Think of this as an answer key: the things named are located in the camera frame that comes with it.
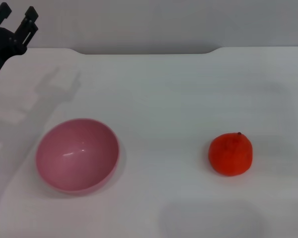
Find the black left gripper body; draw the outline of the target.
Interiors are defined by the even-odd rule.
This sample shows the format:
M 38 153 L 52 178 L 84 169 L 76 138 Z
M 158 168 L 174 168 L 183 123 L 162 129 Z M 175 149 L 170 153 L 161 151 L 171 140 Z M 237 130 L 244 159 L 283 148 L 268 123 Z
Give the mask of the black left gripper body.
M 4 19 L 6 16 L 0 13 L 0 24 Z M 13 33 L 0 27 L 0 70 L 9 58 L 25 54 L 27 44 L 24 41 L 27 36 L 28 33 L 24 30 Z

